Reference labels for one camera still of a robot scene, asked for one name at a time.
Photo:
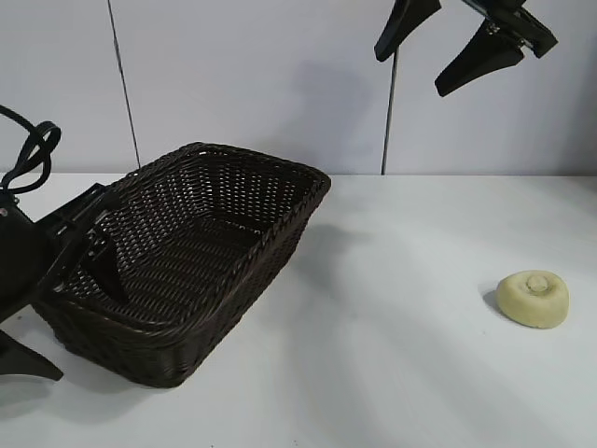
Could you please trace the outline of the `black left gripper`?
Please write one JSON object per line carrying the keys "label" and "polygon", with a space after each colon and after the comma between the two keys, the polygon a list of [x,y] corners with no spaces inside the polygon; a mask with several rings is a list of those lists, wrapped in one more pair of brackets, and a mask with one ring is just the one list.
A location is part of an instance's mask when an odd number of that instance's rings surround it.
{"label": "black left gripper", "polygon": [[[113,211],[113,190],[94,184],[45,217],[32,221],[17,199],[1,193],[1,319],[6,320],[74,275],[94,283],[111,301],[128,303],[118,270],[116,243],[100,227]],[[48,359],[1,332],[1,375],[60,381]]]}

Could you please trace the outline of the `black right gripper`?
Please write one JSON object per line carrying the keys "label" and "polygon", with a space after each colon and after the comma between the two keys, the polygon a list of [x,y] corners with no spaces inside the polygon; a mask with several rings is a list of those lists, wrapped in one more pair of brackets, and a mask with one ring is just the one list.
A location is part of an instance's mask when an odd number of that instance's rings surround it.
{"label": "black right gripper", "polygon": [[[556,36],[523,7],[525,0],[465,0],[484,22],[463,50],[435,80],[441,97],[494,71],[523,60],[521,47],[542,58],[557,44]],[[386,61],[418,26],[441,9],[438,0],[395,0],[374,53]]]}

